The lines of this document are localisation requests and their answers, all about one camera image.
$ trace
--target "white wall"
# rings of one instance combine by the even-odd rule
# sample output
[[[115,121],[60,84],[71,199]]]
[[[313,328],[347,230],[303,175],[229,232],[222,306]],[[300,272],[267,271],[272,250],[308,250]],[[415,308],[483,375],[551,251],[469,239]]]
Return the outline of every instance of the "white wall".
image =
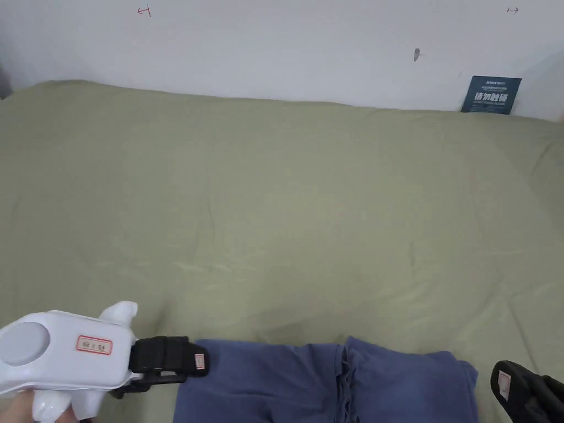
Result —
[[[82,78],[441,110],[472,75],[509,76],[515,114],[564,114],[562,0],[148,1],[151,17],[147,0],[0,0],[3,72],[16,90]]]

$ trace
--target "red mark on wall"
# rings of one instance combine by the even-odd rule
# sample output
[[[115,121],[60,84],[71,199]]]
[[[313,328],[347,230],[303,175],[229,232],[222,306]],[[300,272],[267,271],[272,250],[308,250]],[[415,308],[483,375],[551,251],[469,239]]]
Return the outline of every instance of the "red mark on wall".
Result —
[[[149,10],[149,5],[147,5],[147,8],[146,8],[146,9],[141,9],[141,8],[138,8],[138,9],[137,9],[137,13],[138,13],[138,14],[142,15],[143,12],[149,12],[149,17],[151,17],[151,11]]]

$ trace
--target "blue sign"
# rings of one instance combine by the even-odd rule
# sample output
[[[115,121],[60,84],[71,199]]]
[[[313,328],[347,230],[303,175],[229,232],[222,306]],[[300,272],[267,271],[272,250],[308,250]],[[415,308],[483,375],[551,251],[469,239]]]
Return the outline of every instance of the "blue sign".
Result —
[[[473,76],[461,112],[509,114],[521,78]]]

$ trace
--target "green bedsheet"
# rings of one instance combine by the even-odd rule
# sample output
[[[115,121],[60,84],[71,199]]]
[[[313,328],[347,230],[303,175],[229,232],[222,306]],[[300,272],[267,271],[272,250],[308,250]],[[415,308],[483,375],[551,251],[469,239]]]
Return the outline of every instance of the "green bedsheet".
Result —
[[[44,83],[0,102],[0,325],[451,350],[564,380],[564,126]],[[101,422],[170,421],[175,387]]]

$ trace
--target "red bordered label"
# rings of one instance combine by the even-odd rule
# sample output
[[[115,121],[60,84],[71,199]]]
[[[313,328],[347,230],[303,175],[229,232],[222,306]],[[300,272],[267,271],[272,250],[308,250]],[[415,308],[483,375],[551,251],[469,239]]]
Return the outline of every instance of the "red bordered label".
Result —
[[[110,355],[112,353],[113,342],[100,338],[80,335],[76,341],[76,349],[85,353]]]

